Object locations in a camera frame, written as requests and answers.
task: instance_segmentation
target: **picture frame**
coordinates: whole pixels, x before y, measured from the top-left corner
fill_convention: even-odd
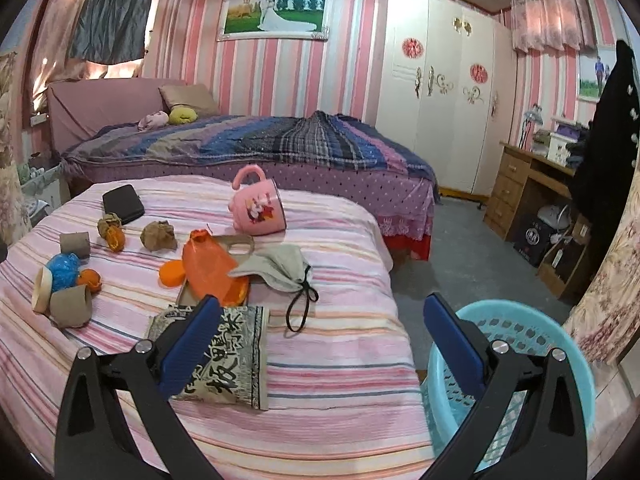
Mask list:
[[[332,0],[224,0],[217,39],[327,41],[331,3]]]
[[[601,64],[596,72],[597,63]],[[602,90],[616,65],[615,46],[597,46],[578,54],[578,99],[591,103],[600,101]]]

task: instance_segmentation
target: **headboard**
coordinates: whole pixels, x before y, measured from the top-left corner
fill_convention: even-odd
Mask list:
[[[165,110],[159,88],[174,79],[132,77],[52,83],[47,88],[53,149],[63,153],[111,124],[137,123]]]

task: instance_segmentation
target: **plastic basket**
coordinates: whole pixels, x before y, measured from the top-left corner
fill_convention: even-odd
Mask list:
[[[574,372],[578,394],[582,404],[582,414],[587,432],[593,424],[595,412],[595,386],[591,369],[580,349],[558,323],[540,311],[514,301],[483,300],[471,303],[456,312],[460,319],[473,321],[489,340],[501,339],[517,352],[532,355],[546,355],[551,348],[564,350]],[[488,467],[502,456],[507,445],[526,393],[516,392],[494,436],[494,440],[478,467]],[[449,371],[437,346],[431,347],[427,379],[422,384],[422,396],[428,420],[434,422],[438,436],[434,447],[439,454],[456,434],[465,417],[475,403],[473,397],[462,394],[460,387]]]

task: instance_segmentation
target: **crumpled brown paper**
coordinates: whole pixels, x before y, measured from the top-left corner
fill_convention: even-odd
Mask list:
[[[169,224],[167,220],[148,224],[142,229],[140,241],[149,251],[159,251],[160,249],[172,249],[175,251],[178,248],[174,226]]]
[[[107,213],[98,220],[98,234],[101,238],[106,238],[107,229],[111,226],[122,227],[122,222],[115,213]]]

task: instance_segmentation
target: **wardrobe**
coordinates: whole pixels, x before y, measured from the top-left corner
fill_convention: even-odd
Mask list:
[[[376,128],[440,187],[491,194],[516,90],[511,31],[453,0],[388,0]]]

